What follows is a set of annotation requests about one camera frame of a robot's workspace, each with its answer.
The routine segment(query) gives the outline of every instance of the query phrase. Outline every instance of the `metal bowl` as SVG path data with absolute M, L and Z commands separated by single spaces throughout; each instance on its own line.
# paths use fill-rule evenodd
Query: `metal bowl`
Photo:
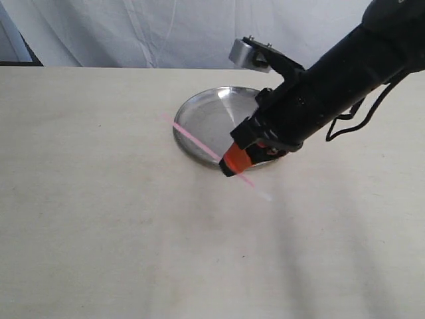
M 222 157 L 233 143 L 230 132 L 251 116 L 258 105 L 253 88 L 226 86 L 201 92 L 187 100 L 175 122 Z M 199 163 L 218 168 L 218 162 L 173 129 L 179 147 Z

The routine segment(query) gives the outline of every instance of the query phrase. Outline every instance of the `black cable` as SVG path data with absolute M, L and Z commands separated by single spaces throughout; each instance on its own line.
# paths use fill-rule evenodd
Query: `black cable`
M 350 112 L 350 114 L 346 114 L 345 116 L 342 115 L 343 118 L 334 119 L 332 121 L 331 127 L 329 128 L 329 131 L 327 132 L 326 142 L 330 142 L 340 135 L 351 133 L 351 132 L 356 132 L 356 131 L 364 128 L 371 121 L 373 114 L 377 111 L 378 107 L 381 105 L 381 103 L 386 98 L 386 96 L 392 91 L 392 89 L 394 89 L 407 76 L 408 76 L 408 74 L 403 73 L 403 74 L 400 74 L 399 76 L 397 76 L 396 78 L 394 78 L 392 80 L 392 82 L 385 88 L 385 90 L 381 93 L 381 95 L 377 98 L 375 103 L 372 105 L 372 108 L 369 110 L 369 113 L 366 115 L 366 118 L 359 125 L 353 126 L 352 128 L 345 128 L 344 130 L 340 130 L 340 131 L 332 134 L 332 131 L 333 131 L 337 121 L 338 120 L 350 120 L 350 118 L 348 118 L 348 117 L 351 116 L 352 114 Z M 360 105 L 358 105 L 358 104 L 359 103 L 354 105 L 354 107 L 357 107 L 355 112 L 357 112 L 357 110 L 360 108 Z

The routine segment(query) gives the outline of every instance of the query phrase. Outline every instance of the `silver plate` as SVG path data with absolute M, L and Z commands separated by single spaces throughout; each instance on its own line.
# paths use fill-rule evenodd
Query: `silver plate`
M 175 122 L 222 157 L 233 143 L 230 132 L 257 109 L 258 93 L 252 88 L 230 86 L 204 91 L 180 107 Z M 176 129 L 173 133 L 185 153 L 203 164 L 218 167 L 218 162 L 192 141 Z

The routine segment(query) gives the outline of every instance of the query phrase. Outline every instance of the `pink straw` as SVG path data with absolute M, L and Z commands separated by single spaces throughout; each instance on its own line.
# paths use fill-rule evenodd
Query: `pink straw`
M 192 141 L 196 146 L 198 146 L 200 149 L 202 149 L 202 151 L 204 151 L 205 153 L 210 155 L 214 160 L 216 160 L 217 162 L 219 162 L 221 160 L 220 156 L 215 154 L 208 146 L 206 146 L 204 143 L 202 143 L 200 140 L 198 140 L 196 137 L 194 137 L 192 134 L 190 134 L 188 131 L 186 131 L 186 129 L 184 129 L 181 125 L 174 122 L 173 119 L 171 119 L 168 115 L 163 114 L 163 118 L 164 118 L 165 121 L 167 121 L 171 125 L 173 125 L 173 127 L 177 131 L 182 133 L 182 135 L 184 135 L 186 138 L 190 139 L 190 141 Z M 236 176 L 238 176 L 242 181 L 247 183 L 250 187 L 254 188 L 261 197 L 263 197 L 264 199 L 266 199 L 268 201 L 272 200 L 270 195 L 268 195 L 267 193 L 264 193 L 263 191 L 260 191 L 255 186 L 254 182 L 251 181 L 249 178 L 247 178 L 245 175 L 240 173 L 240 174 L 237 174 Z

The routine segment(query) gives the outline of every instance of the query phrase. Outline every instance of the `wire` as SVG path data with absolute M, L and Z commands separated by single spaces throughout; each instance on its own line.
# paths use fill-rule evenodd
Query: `wire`
M 332 131 L 337 123 L 338 120 L 351 120 L 354 115 L 357 113 L 357 111 L 359 110 L 361 104 L 363 103 L 363 100 L 359 101 L 358 103 L 356 103 L 351 111 L 350 114 L 343 114 L 338 116 L 336 119 L 334 119 L 332 121 L 331 127 L 329 128 L 329 131 L 327 132 L 326 135 L 326 142 L 330 142 L 332 140 L 334 140 L 335 138 L 337 138 L 340 135 L 343 134 L 347 134 L 347 133 L 351 133 L 351 132 L 356 132 L 358 130 L 361 130 L 362 128 L 364 128 L 371 120 L 373 117 L 373 114 L 377 111 L 378 107 L 381 105 L 381 103 L 383 102 L 383 100 L 386 98 L 386 96 L 388 96 L 388 94 L 401 82 L 403 81 L 406 77 L 408 76 L 408 74 L 406 73 L 402 73 L 399 74 L 396 78 L 394 78 L 392 80 L 392 82 L 385 88 L 385 90 L 381 93 L 381 95 L 377 98 L 377 100 L 375 101 L 375 103 L 372 105 L 371 109 L 369 110 L 369 113 L 366 115 L 366 118 L 357 126 L 353 126 L 352 128 L 345 128 L 344 130 L 340 130 L 334 134 L 332 134 Z

